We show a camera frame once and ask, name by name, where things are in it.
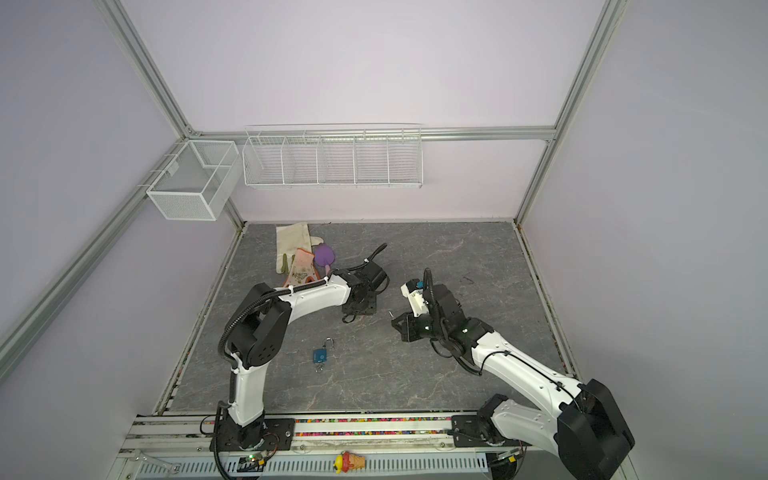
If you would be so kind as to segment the blue padlock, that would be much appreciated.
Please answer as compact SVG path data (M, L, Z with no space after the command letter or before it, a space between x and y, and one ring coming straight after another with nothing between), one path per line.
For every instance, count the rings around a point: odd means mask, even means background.
M331 337L327 337L323 344L313 350L313 364L318 368L322 368L328 361L329 350L335 346L335 340Z

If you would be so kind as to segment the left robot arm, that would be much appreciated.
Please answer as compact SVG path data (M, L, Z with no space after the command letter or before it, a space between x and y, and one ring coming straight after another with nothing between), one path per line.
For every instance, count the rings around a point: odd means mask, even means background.
M219 355L230 365L230 385L228 400L217 407L210 449L249 450L264 442L266 375L291 322L330 307L341 308L344 321L371 315L378 295L388 285L388 275L373 261L334 269L298 286L255 285L227 322L217 345Z

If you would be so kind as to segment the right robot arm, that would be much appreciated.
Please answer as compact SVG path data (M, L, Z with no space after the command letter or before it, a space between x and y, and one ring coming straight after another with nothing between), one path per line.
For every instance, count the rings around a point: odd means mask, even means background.
M468 373L493 375L529 401L496 394L477 412L489 443L520 440L557 456L576 479L610 479L635 439L610 389L583 383L525 354L486 322L467 316L443 284L412 279L401 288L410 305L392 321L404 342L427 339Z

